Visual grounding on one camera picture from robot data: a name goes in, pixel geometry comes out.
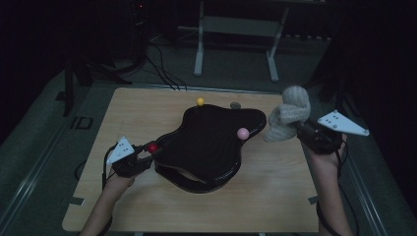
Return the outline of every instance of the desk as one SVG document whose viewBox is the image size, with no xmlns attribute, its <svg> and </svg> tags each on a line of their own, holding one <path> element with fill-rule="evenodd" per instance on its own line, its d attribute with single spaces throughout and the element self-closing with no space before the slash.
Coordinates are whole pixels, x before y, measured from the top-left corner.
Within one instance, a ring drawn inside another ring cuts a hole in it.
<svg viewBox="0 0 417 236">
<path fill-rule="evenodd" d="M 257 108 L 268 116 L 280 95 L 219 91 L 119 88 L 114 92 L 92 146 L 74 197 L 63 220 L 67 231 L 80 231 L 101 193 L 106 151 L 122 136 L 142 145 L 177 129 L 184 111 L 203 97 L 207 104 Z M 268 126 L 242 148 L 242 166 L 222 188 L 208 194 L 180 190 L 153 167 L 141 174 L 117 203 L 114 231 L 131 232 L 317 232 L 316 208 L 309 198 L 314 183 L 297 139 L 263 140 Z"/>
</svg>

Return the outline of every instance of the hand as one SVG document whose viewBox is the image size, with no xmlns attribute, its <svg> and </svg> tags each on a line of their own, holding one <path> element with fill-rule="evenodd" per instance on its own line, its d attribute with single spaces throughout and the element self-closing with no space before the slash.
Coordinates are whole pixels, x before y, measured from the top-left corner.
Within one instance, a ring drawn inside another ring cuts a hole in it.
<svg viewBox="0 0 417 236">
<path fill-rule="evenodd" d="M 119 200 L 120 197 L 126 192 L 126 190 L 135 183 L 135 178 L 138 175 L 132 176 L 130 178 L 120 177 L 117 175 L 117 173 L 114 172 L 114 169 L 111 168 L 103 192 L 110 192 L 117 198 L 117 200 Z"/>
<path fill-rule="evenodd" d="M 347 136 L 342 134 L 342 138 L 344 142 L 341 144 L 338 153 L 340 156 L 343 155 L 345 142 L 347 140 Z M 310 163 L 315 175 L 323 176 L 323 178 L 337 178 L 337 169 L 338 165 L 340 164 L 337 160 L 337 155 L 335 152 L 332 154 L 316 154 L 309 148 L 307 151 L 310 155 Z"/>
</svg>

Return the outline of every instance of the vr controller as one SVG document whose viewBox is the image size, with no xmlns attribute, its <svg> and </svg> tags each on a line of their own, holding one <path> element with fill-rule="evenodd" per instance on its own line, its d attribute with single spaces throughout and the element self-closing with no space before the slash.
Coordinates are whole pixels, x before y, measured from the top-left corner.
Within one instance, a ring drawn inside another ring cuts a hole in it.
<svg viewBox="0 0 417 236">
<path fill-rule="evenodd" d="M 152 162 L 152 154 L 156 152 L 154 142 L 149 142 L 143 146 L 132 146 L 134 152 L 121 158 L 113 163 L 113 169 L 118 176 L 130 178 L 149 169 Z M 148 151 L 150 156 L 138 159 L 138 154 L 142 151 Z"/>
<path fill-rule="evenodd" d="M 342 134 L 318 122 L 308 119 L 292 124 L 297 129 L 297 138 L 316 154 L 331 154 L 340 149 Z"/>
</svg>

